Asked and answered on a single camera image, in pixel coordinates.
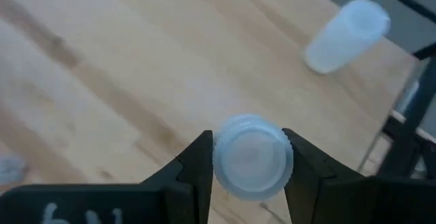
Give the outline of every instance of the bottle cap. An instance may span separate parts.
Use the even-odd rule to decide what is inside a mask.
[[[218,181],[241,199],[267,199],[284,188],[294,165],[281,128],[254,114],[231,118],[214,137]]]

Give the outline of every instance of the wooden tabletop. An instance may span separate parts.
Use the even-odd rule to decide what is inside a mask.
[[[261,114],[357,168],[416,60],[387,40],[329,76],[301,54],[329,0],[0,0],[0,146],[26,182],[139,182]],[[211,223],[288,221],[214,183]]]

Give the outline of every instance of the wood grain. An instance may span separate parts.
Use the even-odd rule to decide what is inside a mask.
[[[302,50],[336,11],[328,0],[0,0],[0,146],[36,182],[139,182],[250,112],[356,169],[416,60],[383,40],[314,74]],[[283,194],[243,202],[216,181],[210,220],[290,222]]]

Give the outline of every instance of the black metal frame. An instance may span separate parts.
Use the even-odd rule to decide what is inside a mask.
[[[406,5],[414,12],[418,13],[422,17],[425,17],[429,19],[431,22],[436,24],[436,13],[427,9],[425,6],[418,3],[417,1],[415,0],[397,0],[397,1],[399,1],[403,5]],[[423,60],[425,58],[436,55],[436,42],[429,44],[428,46],[425,46],[424,48],[416,51],[415,53],[413,53],[413,55],[419,60]]]
[[[436,14],[417,1],[397,1],[436,24]],[[433,178],[436,174],[433,171],[436,165],[432,164],[436,157],[435,145],[416,133],[436,93],[436,42],[413,55],[419,60],[432,58],[420,78],[420,87],[406,110],[405,122],[392,116],[386,121],[382,132],[392,139],[392,146],[380,165],[378,175],[411,176],[420,156],[424,157],[426,163],[427,178]]]
[[[402,123],[390,117],[383,128],[382,132],[392,139],[392,146],[377,174],[411,176],[421,155],[424,156],[427,169],[433,167],[427,165],[431,159],[426,159],[426,157],[436,157],[436,155],[424,154],[424,150],[434,148],[436,145],[417,134],[416,129],[424,118],[435,93],[436,57],[432,57],[420,78],[420,87],[409,105],[405,122]],[[436,172],[429,172],[429,178],[434,174]]]

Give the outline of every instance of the plastic vial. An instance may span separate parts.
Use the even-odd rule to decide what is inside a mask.
[[[307,46],[306,64],[320,74],[334,71],[374,45],[389,28],[389,15],[380,5],[350,1]]]

